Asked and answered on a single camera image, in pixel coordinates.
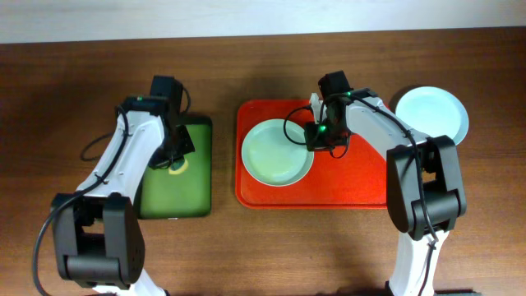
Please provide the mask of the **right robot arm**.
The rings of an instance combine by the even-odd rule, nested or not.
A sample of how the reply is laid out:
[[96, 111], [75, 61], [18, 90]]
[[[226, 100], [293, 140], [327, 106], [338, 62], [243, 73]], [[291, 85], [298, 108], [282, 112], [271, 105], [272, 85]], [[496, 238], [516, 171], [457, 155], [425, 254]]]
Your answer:
[[386, 161], [386, 205], [399, 231], [391, 295], [433, 295], [433, 278], [444, 241], [467, 210], [456, 144], [429, 136], [398, 118], [372, 90], [355, 90], [342, 71], [324, 75], [312, 98], [313, 121], [305, 126], [313, 152], [348, 148], [360, 136]]

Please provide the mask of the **light blue plate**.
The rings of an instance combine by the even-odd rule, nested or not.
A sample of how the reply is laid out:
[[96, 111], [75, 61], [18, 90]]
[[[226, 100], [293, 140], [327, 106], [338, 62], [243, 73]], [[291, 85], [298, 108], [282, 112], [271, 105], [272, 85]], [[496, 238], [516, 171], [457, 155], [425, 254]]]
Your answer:
[[468, 112], [449, 91], [419, 86], [399, 99], [395, 114], [409, 126], [429, 136], [448, 136], [458, 146], [468, 134]]

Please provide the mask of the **light green plate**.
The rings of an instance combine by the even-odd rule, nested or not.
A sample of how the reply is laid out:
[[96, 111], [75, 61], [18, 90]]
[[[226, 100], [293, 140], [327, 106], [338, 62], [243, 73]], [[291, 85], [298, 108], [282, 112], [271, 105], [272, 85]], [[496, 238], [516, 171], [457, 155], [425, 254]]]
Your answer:
[[287, 187], [310, 171], [314, 153], [302, 144], [304, 129], [283, 119], [255, 125], [242, 140], [241, 157], [246, 171], [259, 183]]

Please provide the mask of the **green and yellow sponge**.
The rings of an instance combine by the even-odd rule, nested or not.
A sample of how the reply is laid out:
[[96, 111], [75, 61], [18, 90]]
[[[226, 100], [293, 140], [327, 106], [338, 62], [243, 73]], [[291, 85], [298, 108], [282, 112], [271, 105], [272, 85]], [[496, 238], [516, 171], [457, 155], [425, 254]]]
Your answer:
[[188, 161], [185, 158], [174, 160], [168, 167], [168, 173], [172, 175], [179, 175], [184, 173], [188, 166]]

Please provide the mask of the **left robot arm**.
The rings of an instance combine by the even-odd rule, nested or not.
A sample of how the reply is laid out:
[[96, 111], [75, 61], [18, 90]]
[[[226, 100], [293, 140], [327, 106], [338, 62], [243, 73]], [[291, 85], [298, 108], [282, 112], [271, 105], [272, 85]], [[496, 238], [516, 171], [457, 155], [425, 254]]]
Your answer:
[[183, 165], [195, 148], [179, 124], [190, 95], [172, 76], [155, 76], [148, 95], [116, 108], [117, 126], [89, 177], [53, 199], [44, 225], [53, 229], [58, 274], [106, 295], [165, 295], [144, 268], [145, 241], [133, 207], [147, 169]]

